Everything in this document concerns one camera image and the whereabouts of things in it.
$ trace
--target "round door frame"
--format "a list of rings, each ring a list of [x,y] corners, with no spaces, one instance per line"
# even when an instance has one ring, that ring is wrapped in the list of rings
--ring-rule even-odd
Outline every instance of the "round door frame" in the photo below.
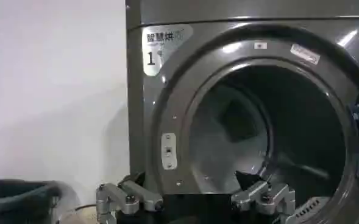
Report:
[[[256,49],[254,46],[259,42],[267,43],[267,48]],[[187,159],[188,139],[191,118],[207,91],[234,71],[247,66],[272,65],[294,71],[313,82],[329,98],[343,129],[346,162],[341,182],[334,197],[311,220],[317,220],[315,223],[322,222],[322,214],[327,214],[332,222],[336,222],[339,212],[348,212],[355,219],[359,217],[359,206],[349,208],[349,205],[359,205],[359,182],[356,176],[359,169],[359,142],[348,111],[356,102],[359,90],[325,55],[319,54],[318,63],[311,63],[291,53],[293,44],[275,39],[237,41],[204,54],[182,74],[169,93],[155,139],[157,177],[165,194],[199,193]],[[165,170],[162,166],[160,138],[164,133],[176,135],[176,169]]]

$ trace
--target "black basket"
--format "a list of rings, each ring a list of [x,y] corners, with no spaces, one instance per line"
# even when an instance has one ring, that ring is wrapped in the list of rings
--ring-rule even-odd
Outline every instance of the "black basket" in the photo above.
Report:
[[[0,180],[0,224],[50,223],[60,196],[53,181]]]

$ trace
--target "metal panel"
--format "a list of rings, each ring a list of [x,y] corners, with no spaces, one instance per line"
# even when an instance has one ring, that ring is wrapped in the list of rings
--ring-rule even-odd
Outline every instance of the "metal panel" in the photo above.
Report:
[[[359,18],[359,1],[353,0],[127,0],[127,5],[132,18],[128,29],[233,19]]]

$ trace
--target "metal clamp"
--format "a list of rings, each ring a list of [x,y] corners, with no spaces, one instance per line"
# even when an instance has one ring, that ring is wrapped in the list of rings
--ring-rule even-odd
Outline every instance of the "metal clamp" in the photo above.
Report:
[[[294,223],[292,215],[296,209],[296,193],[287,184],[269,187],[265,181],[256,182],[249,189],[231,196],[232,208],[248,211],[255,202],[257,212],[265,215],[278,214],[281,224]]]
[[[163,198],[161,195],[148,191],[133,181],[125,181],[121,184],[121,188],[135,195],[144,203],[144,209],[150,212],[161,211],[163,208]]]
[[[268,191],[268,183],[258,181],[245,191],[231,196],[232,208],[238,212],[250,210],[251,203]]]
[[[109,219],[110,212],[121,210],[125,215],[135,214],[139,209],[139,200],[128,195],[114,184],[103,184],[96,191],[96,212],[99,223]]]

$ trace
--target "bolt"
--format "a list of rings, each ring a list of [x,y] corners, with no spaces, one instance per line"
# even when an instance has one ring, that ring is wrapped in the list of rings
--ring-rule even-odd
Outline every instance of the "bolt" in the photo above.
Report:
[[[163,210],[163,202],[162,201],[158,201],[155,204],[155,211],[161,211]]]
[[[271,201],[271,195],[269,194],[269,192],[263,193],[263,194],[260,196],[260,200],[261,200],[262,202],[269,203],[269,202]]]
[[[237,203],[237,201],[233,201],[231,204],[231,210],[234,213],[239,213],[240,212],[240,205],[239,203]]]
[[[136,197],[134,195],[128,195],[126,196],[125,198],[125,202],[127,204],[131,204],[131,203],[134,203],[136,201]]]

